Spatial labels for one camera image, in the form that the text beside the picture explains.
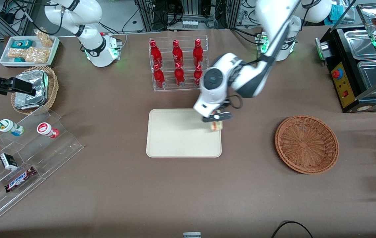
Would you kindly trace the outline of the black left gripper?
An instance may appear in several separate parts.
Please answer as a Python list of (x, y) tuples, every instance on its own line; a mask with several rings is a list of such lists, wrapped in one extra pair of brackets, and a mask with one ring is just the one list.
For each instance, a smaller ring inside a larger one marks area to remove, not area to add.
[[(226, 108), (229, 107), (229, 106), (231, 106), (231, 100), (230, 100), (230, 99), (225, 99), (225, 100), (221, 103), (221, 110), (224, 110), (224, 109), (226, 109)], [(223, 123), (224, 123), (224, 121), (221, 120), (221, 121), (220, 121), (220, 126), (223, 126)], [(215, 128), (215, 122), (214, 122), (214, 121), (210, 122), (210, 127), (211, 127), (211, 128)]]

